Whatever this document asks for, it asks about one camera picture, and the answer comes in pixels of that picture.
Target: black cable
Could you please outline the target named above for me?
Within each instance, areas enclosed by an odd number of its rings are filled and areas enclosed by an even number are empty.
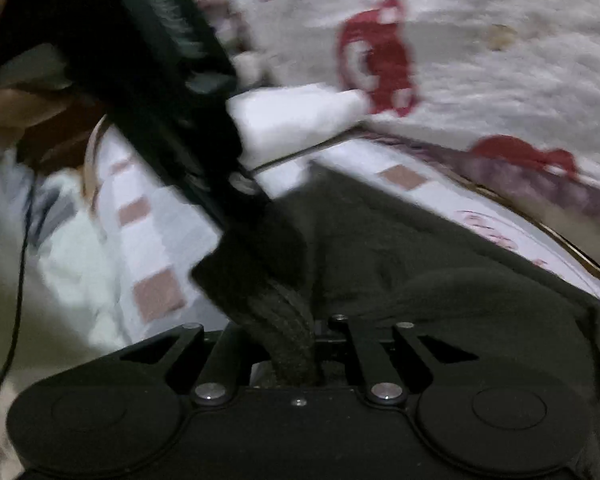
[[[13,320],[13,330],[11,332],[11,344],[7,357],[0,369],[0,390],[4,384],[4,380],[7,378],[11,365],[13,364],[13,358],[16,355],[16,346],[18,345],[18,336],[20,335],[20,321],[22,320],[22,297],[24,293],[24,271],[27,261],[27,245],[29,243],[29,231],[31,229],[31,218],[33,216],[33,201],[36,192],[36,173],[33,174],[31,181],[31,187],[29,189],[29,195],[27,197],[27,210],[25,213],[24,220],[24,239],[22,241],[22,249],[20,250],[20,273],[18,275],[18,295],[16,298],[16,313]]]

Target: black fabric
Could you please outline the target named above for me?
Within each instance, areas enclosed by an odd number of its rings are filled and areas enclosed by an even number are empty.
[[[315,319],[346,314],[379,327],[410,321],[465,351],[511,358],[569,384],[594,412],[577,471],[600,479],[600,301],[461,226],[342,174],[312,171],[277,202],[304,235],[311,270],[292,302],[231,236],[193,273],[263,342],[278,377],[315,377],[308,305]],[[280,254],[284,240],[267,250]]]

